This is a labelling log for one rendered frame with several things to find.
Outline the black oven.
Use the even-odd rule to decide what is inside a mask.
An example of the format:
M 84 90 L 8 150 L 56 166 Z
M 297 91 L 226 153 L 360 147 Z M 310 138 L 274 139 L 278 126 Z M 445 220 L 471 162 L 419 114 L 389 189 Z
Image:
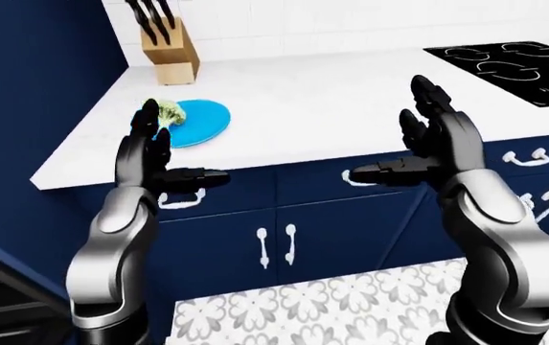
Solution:
M 1 262 L 0 345 L 77 345 L 60 298 Z

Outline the green broccoli floret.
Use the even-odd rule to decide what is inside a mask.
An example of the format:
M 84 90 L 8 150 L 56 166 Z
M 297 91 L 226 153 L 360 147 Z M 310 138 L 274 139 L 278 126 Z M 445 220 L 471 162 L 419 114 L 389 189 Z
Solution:
M 182 126 L 187 114 L 178 103 L 170 101 L 158 101 L 158 124 L 159 128 L 169 128 L 170 126 Z

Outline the wooden knife block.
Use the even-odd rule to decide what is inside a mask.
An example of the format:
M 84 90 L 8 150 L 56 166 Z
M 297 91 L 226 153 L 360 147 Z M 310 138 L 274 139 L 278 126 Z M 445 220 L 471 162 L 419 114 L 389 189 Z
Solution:
M 171 38 L 170 45 L 156 29 L 153 31 L 157 45 L 154 45 L 148 34 L 141 30 L 142 51 L 153 63 L 158 83 L 160 85 L 194 83 L 200 67 L 200 59 L 183 20 L 176 16 L 174 29 L 166 18 L 163 19 L 163 24 Z

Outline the round blue plate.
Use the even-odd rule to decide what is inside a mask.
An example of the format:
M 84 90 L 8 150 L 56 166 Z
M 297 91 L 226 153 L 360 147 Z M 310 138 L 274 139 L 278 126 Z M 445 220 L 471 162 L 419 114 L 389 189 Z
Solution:
M 186 148 L 205 143 L 217 137 L 230 124 L 231 113 L 221 103 L 210 100 L 186 100 L 177 102 L 186 112 L 182 126 L 170 126 L 171 147 Z

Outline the navy blue base cabinet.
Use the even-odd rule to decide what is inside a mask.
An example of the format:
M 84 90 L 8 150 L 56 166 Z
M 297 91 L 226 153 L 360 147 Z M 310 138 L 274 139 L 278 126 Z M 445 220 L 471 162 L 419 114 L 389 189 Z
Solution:
M 397 152 L 235 169 L 187 209 L 161 209 L 146 274 L 150 335 L 161 344 L 178 301 L 462 255 L 442 226 L 432 189 L 352 186 L 348 169 Z M 285 254 L 293 223 L 295 261 Z M 269 265 L 256 236 L 265 228 Z

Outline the black induction cooktop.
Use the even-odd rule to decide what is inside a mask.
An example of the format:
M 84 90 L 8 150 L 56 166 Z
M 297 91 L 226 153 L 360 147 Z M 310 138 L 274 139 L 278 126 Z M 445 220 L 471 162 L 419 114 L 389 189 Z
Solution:
M 502 42 L 425 51 L 527 103 L 549 107 L 549 45 Z

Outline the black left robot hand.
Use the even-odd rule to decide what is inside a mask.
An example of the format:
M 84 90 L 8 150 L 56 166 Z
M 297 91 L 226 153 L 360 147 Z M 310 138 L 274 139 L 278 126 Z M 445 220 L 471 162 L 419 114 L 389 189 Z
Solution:
M 146 100 L 131 120 L 116 156 L 115 183 L 118 187 L 142 187 L 153 195 L 188 195 L 199 189 L 224 186 L 228 172 L 215 169 L 166 169 L 171 160 L 170 132 L 159 124 L 160 105 Z

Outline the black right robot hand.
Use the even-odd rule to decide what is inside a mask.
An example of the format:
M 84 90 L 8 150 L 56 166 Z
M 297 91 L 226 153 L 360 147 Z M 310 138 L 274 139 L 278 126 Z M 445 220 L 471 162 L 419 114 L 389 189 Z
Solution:
M 428 120 L 421 123 L 408 109 L 400 112 L 402 141 L 412 154 L 352 169 L 349 179 L 354 183 L 427 183 L 438 190 L 455 174 L 485 168 L 479 131 L 467 114 L 452 107 L 446 91 L 421 75 L 413 77 L 410 88 L 417 111 Z

